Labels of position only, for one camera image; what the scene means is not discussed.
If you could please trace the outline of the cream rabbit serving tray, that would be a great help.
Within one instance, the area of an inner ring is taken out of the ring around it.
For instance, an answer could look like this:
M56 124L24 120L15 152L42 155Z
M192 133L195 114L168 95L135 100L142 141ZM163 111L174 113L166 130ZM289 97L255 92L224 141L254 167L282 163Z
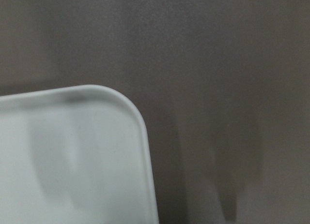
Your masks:
M1 96L0 221L158 223L136 106L99 85Z

